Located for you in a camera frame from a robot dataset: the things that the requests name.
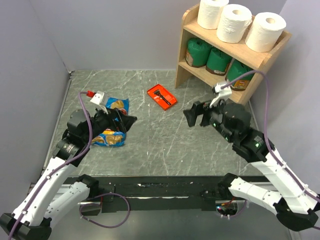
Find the green roll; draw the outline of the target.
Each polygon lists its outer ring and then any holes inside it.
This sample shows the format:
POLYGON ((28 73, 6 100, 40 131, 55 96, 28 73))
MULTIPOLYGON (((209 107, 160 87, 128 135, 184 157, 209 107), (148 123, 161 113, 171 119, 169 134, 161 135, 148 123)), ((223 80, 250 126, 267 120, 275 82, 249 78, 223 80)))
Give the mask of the green roll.
POLYGON ((214 75, 224 76, 227 73, 232 57, 218 48, 212 47, 205 69, 214 75))
MULTIPOLYGON (((252 71, 253 69, 248 67, 247 65, 243 64, 242 62, 234 59, 232 64, 230 65, 226 76, 225 76, 225 80, 229 83, 232 82, 234 79, 238 78, 239 76, 252 71)), ((232 83, 230 85, 230 88, 233 91, 245 91, 246 88, 248 87, 250 81, 253 78, 253 74, 249 74, 246 75, 242 78, 240 78, 239 80, 235 81, 234 83, 232 83)))
POLYGON ((198 37, 187 41, 185 60, 191 67, 200 68, 207 64, 212 45, 198 37))

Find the white paper roll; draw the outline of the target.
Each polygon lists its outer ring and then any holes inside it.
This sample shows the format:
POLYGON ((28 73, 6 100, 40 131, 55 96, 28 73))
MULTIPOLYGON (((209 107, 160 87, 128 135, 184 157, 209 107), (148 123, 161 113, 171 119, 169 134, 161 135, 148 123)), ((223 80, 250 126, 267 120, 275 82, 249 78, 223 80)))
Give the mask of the white paper roll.
POLYGON ((216 35, 225 43, 237 44, 252 22, 252 12, 240 4, 228 4, 221 13, 216 35))
POLYGON ((260 12, 252 22, 245 44, 255 52, 268 52, 274 47, 286 26, 285 19, 280 15, 273 12, 260 12))
POLYGON ((199 4, 197 23, 207 30, 216 30, 222 11, 229 0, 201 0, 199 4))

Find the white paper roll front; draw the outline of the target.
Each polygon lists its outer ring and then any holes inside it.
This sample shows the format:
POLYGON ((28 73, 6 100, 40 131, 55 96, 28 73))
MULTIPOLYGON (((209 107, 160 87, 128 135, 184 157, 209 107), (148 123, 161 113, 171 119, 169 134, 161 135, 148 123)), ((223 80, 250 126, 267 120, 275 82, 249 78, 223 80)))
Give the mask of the white paper roll front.
POLYGON ((252 12, 240 4, 228 4, 221 13, 216 35, 225 43, 237 44, 252 22, 252 12))

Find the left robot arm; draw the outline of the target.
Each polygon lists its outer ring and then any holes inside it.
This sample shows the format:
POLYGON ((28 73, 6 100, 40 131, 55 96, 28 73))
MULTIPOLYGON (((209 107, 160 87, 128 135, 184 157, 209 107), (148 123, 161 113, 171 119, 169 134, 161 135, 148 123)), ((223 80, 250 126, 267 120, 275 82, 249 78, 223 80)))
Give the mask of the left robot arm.
POLYGON ((99 195, 99 182, 86 174, 60 197, 55 195, 87 155, 93 138, 107 129, 126 133, 136 121, 137 117, 125 115, 117 108, 96 110, 94 116, 86 110, 75 110, 46 170, 31 192, 12 213, 1 215, 0 226, 8 238, 47 240, 54 225, 74 205, 83 200, 94 201, 99 195))

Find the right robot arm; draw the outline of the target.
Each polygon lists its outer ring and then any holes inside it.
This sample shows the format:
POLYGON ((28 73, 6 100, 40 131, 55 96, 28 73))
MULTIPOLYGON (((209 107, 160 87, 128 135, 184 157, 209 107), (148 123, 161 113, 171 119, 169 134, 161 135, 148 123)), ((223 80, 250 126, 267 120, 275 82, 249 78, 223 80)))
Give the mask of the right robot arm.
POLYGON ((212 126, 232 144, 237 155, 258 169, 276 188, 276 191, 267 190, 227 173, 217 187, 223 199, 237 197, 264 207, 295 232, 316 227, 319 196, 291 171, 264 133, 251 127, 252 116, 243 105, 221 100, 217 106, 210 107, 209 102, 197 101, 183 114, 189 127, 202 116, 200 126, 212 126))

